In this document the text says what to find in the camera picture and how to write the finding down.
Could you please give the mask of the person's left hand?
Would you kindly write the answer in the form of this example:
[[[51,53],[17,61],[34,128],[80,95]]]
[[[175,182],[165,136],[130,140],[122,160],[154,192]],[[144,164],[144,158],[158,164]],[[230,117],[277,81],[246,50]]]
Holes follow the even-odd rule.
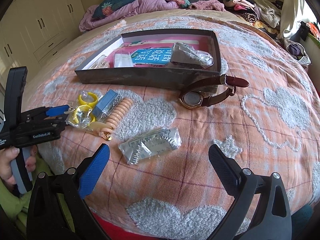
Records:
[[[16,185],[16,180],[12,174],[10,163],[18,156],[20,150],[15,147],[5,148],[1,150],[0,176],[5,187],[12,191]],[[36,168],[36,154],[38,153],[37,146],[32,146],[30,150],[30,157],[25,161],[25,167],[28,172],[35,171]]]

